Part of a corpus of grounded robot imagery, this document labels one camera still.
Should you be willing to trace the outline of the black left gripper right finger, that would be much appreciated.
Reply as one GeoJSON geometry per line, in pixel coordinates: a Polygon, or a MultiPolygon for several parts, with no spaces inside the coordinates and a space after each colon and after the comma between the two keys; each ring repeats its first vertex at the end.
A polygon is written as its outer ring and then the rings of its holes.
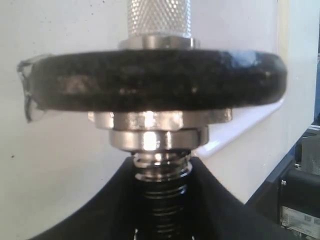
{"type": "Polygon", "coordinates": [[[232,195],[198,157],[190,160],[186,231],[197,240],[295,240],[232,195]]]}

